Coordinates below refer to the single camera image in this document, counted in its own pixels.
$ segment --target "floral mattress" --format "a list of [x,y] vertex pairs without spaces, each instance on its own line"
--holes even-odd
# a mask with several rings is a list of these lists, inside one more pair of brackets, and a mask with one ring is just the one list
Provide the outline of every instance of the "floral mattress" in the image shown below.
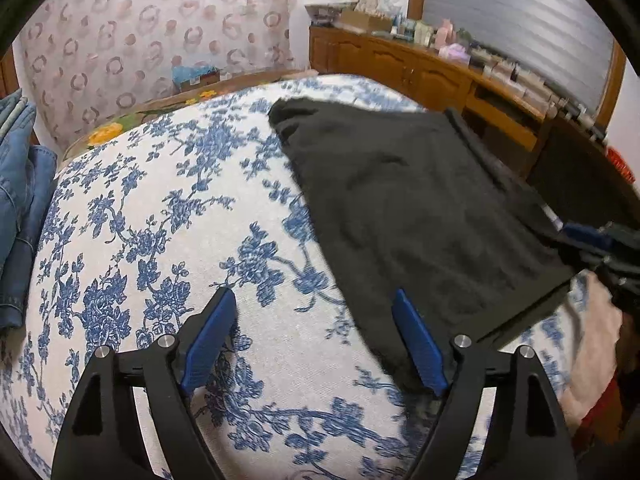
[[[356,76],[259,86],[162,116],[59,176],[31,278],[26,329],[0,336],[0,422],[43,478],[93,350],[148,346],[220,285],[238,322],[191,409],[230,480],[399,479],[438,404],[402,394],[367,351],[268,125],[279,98],[417,110]],[[559,393],[580,337],[584,284],[507,346],[532,345]],[[156,474],[170,478],[136,402]],[[486,391],[461,477],[477,466]]]

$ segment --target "red object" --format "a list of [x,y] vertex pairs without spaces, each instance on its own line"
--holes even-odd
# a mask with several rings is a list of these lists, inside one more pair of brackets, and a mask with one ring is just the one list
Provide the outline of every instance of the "red object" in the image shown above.
[[612,162],[612,164],[616,167],[620,174],[629,181],[630,184],[633,184],[636,181],[631,168],[628,167],[625,159],[622,158],[622,155],[620,155],[618,150],[614,148],[607,148],[607,158]]

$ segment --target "pink patterned curtain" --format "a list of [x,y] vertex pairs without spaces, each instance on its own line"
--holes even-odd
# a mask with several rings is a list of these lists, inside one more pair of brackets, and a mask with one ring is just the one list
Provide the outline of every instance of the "pink patterned curtain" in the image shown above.
[[38,112],[61,149],[174,93],[172,66],[284,68],[295,0],[47,0],[20,33]]

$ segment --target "wooden window frame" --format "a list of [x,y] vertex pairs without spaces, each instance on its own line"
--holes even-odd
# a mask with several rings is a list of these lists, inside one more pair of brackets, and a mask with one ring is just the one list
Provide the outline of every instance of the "wooden window frame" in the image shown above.
[[[406,15],[411,20],[421,20],[423,9],[424,0],[409,0]],[[626,56],[624,52],[622,52],[622,48],[618,42],[614,39],[607,81],[595,117],[596,124],[603,129],[609,126],[613,110],[618,102],[622,78],[625,73],[625,64]]]

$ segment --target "curtain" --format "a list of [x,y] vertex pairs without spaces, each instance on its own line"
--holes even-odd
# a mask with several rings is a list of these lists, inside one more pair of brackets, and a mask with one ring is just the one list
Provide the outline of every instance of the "curtain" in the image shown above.
[[613,48],[607,26],[585,0],[424,0],[423,19],[456,28],[563,86],[592,112]]
[[20,33],[38,112],[61,149],[174,93],[173,66],[222,74],[292,65],[296,0],[46,0]]

